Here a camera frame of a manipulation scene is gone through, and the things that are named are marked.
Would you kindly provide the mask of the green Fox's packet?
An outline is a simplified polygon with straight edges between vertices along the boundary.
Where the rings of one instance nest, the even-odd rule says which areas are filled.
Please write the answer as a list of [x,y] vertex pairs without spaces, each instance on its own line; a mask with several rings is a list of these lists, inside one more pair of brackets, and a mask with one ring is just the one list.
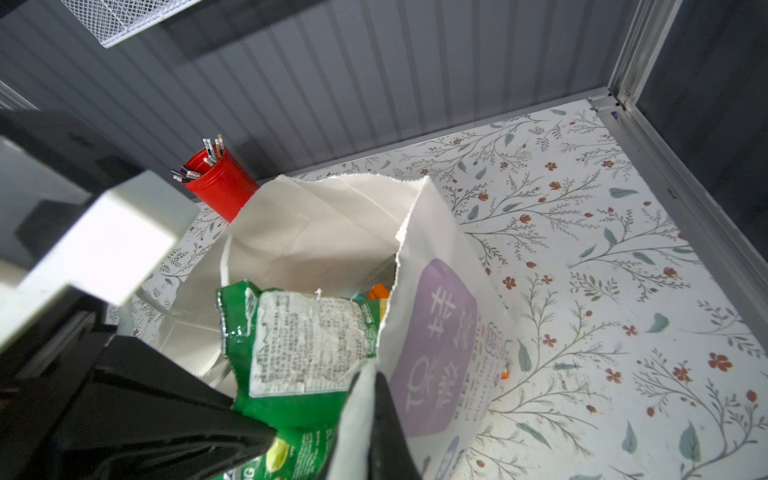
[[350,383],[375,357],[386,298],[353,299],[221,288],[223,350],[237,383],[234,411],[276,432],[231,479],[313,479],[329,457]]

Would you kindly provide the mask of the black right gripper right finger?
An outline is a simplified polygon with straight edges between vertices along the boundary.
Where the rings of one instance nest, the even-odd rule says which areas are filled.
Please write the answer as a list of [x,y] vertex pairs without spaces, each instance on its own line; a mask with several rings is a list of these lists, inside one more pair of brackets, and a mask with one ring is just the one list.
[[369,480],[420,480],[386,378],[375,377],[375,404],[368,453]]

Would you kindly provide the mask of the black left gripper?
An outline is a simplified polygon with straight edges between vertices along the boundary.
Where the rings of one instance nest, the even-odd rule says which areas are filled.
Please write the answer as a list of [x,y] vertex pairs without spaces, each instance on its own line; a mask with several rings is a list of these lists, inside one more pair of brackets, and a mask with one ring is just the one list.
[[197,206],[62,112],[1,115],[1,475],[213,479],[267,452],[265,423],[106,325]]

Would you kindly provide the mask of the white printed paper bag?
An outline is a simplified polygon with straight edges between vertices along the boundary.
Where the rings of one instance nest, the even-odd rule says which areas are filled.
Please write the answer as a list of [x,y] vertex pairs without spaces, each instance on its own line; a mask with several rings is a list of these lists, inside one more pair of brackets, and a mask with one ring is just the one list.
[[498,391],[515,327],[431,179],[263,185],[164,309],[154,346],[196,376],[235,381],[217,293],[241,281],[348,299],[385,285],[376,355],[362,366],[385,376],[421,478],[453,476]]

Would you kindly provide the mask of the red Fox's candy packet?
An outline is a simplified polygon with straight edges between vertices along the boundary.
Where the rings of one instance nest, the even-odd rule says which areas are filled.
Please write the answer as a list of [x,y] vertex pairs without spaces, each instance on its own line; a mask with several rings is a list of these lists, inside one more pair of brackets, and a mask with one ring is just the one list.
[[368,300],[386,300],[390,298],[389,289],[383,284],[374,285],[368,292]]

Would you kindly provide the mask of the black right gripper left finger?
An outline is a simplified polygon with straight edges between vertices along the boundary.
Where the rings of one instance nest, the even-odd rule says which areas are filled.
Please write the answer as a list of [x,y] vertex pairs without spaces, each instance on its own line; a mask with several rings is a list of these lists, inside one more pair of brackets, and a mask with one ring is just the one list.
[[324,480],[359,480],[359,458],[333,458],[317,476]]

